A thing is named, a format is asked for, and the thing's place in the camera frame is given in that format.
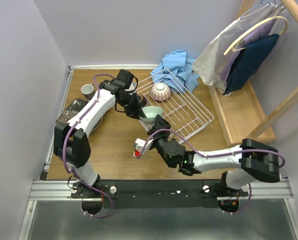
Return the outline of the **light green ribbed bowl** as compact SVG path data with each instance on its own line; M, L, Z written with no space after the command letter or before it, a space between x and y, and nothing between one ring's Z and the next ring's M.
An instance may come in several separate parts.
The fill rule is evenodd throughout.
M156 115L162 115L163 109L157 106L147 106L147 112L148 112L148 125L153 125L155 122Z

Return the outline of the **dark brown bowl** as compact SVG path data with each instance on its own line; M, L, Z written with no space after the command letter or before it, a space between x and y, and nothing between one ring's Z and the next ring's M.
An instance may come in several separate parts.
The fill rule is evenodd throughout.
M147 98L145 96L138 94L137 99L141 107L147 106Z

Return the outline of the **red white patterned bowl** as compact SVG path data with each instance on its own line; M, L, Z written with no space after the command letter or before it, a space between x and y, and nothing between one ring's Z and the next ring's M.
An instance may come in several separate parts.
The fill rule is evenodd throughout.
M171 90L168 85L159 82L152 86L150 95L154 100L162 102L171 96Z

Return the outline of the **grey mug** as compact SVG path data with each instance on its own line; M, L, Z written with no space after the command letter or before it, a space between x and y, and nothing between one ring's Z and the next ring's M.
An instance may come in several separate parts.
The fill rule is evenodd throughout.
M87 100L91 100L95 95L94 85L85 84L81 87L81 93Z

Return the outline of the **black square plate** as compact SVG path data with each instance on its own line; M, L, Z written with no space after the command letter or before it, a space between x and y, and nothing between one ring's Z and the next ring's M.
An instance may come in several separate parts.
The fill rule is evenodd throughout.
M88 102L88 100L76 98L62 111L55 123L67 123L70 119L75 117L88 104Z

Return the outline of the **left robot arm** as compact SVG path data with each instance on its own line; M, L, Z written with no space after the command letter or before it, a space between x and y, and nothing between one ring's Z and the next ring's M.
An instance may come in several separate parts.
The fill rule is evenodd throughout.
M88 104L67 122L56 124L53 152L62 160L66 172L76 177L78 187L75 190L80 189L88 197L94 198L108 194L101 189L101 178L89 161L90 133L113 106L122 105L130 118L139 119L144 113L136 93L138 78L133 74L94 82L91 86L94 94Z

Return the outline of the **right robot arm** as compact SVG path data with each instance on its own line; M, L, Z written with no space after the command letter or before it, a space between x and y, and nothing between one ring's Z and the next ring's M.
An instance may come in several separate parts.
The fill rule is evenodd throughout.
M285 158L266 144L244 139L240 145L216 151L186 150L175 138L170 124L160 115L147 132L146 147L156 149L166 165L177 168L186 176L201 174L210 170L227 169L219 182L219 191L230 196L252 182L278 183L280 169L285 166Z

